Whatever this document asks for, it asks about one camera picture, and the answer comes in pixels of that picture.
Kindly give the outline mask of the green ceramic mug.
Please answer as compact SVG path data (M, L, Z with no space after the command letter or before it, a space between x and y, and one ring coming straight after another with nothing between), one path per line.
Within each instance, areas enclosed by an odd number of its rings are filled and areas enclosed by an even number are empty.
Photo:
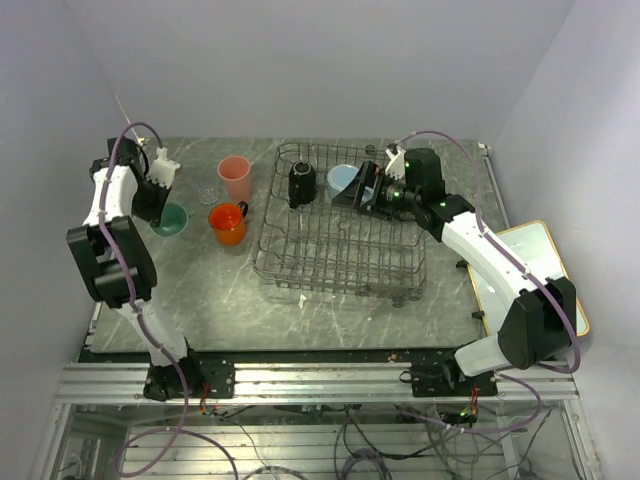
M189 223L187 211L175 203L166 203L160 220L152 225L152 231L160 237L168 238L181 234Z

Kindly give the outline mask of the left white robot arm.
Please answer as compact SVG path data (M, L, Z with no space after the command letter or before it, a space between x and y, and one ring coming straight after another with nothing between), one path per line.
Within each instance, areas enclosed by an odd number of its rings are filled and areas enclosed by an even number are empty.
M109 155L94 161L89 214L68 230L67 245L91 298L126 319L149 353L145 398L166 401L201 393L205 376L188 340L152 293L157 270L134 221L157 227L181 166L163 147L148 159L128 137L110 138Z

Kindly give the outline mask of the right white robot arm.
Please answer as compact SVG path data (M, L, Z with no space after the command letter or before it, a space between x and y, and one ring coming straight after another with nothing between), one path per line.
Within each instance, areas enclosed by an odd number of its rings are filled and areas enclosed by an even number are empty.
M544 366L577 345L577 295L565 276L539 279L484 223L478 205L447 192L440 157L430 148L390 146L389 163L366 161L331 200L363 214L412 215L437 242L461 256L494 288L506 308L498 330L457 348L440 373L450 394L465 394L476 376Z

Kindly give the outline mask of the aluminium mounting rail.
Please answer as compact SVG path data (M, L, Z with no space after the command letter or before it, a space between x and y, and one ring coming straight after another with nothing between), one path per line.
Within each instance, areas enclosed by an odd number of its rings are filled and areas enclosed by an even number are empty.
M232 380L223 384L229 396L213 391L208 404L276 405L330 403L409 403L419 399L400 380L407 363L238 363ZM60 404L149 404L143 397L147 366L125 364L70 364L65 367L54 401ZM488 401L577 400L572 377L539 367L508 370L497 376L480 398Z

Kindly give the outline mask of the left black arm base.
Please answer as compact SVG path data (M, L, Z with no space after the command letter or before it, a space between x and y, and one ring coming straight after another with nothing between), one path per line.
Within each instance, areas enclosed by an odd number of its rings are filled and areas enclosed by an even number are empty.
M234 395L235 367L227 358L198 354L193 349L188 350L186 358L177 362L184 379L173 364L168 366L151 365L143 389L146 399L164 402L184 396L184 391L191 398L230 399Z

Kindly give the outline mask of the orange mug black handle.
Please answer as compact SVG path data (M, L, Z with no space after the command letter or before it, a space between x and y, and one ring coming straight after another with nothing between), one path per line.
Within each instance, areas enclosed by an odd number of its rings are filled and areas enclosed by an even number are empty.
M220 244L235 246L244 240L248 211L249 205L244 201L237 204L222 203L210 211L208 223Z

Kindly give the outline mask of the light blue mug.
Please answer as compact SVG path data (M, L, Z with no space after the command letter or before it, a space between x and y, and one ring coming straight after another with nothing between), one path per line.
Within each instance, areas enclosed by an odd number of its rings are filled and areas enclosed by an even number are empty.
M341 197L340 194L356 178L359 168L354 165L340 164L332 167L326 175L326 192L328 199L342 206L352 206L354 196Z

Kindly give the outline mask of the whiteboard with wooden frame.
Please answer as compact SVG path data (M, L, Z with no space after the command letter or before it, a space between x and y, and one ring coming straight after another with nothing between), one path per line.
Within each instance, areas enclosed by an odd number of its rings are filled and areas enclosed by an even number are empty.
M526 263L539 280L569 275L553 238L543 221L536 220L497 233L497 236ZM487 335L496 333L507 308L492 285L472 267L467 267Z

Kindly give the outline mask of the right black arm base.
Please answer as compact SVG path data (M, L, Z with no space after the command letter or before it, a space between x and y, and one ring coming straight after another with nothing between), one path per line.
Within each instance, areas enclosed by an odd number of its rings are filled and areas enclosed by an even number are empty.
M415 398L495 396L497 387L491 373L464 374L452 354L427 355L411 362L399 375L401 383L411 387Z

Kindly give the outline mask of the clear glass cup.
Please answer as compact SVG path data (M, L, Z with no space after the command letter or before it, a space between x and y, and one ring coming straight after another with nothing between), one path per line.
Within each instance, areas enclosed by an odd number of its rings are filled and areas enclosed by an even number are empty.
M219 198L219 186L213 180L200 181L197 185L197 197L202 205L215 204Z

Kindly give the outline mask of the pink plastic tumbler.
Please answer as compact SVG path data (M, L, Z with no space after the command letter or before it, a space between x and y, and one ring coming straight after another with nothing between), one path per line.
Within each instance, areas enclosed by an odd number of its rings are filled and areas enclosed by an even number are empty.
M234 202L250 201L252 184L248 159L238 155L229 156L219 163L218 174Z

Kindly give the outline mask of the black mug white interior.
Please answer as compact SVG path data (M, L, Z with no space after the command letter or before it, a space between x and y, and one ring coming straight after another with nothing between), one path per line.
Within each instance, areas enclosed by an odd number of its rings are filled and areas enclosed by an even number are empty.
M295 162L288 174L289 206L296 209L316 198L316 171L307 161Z

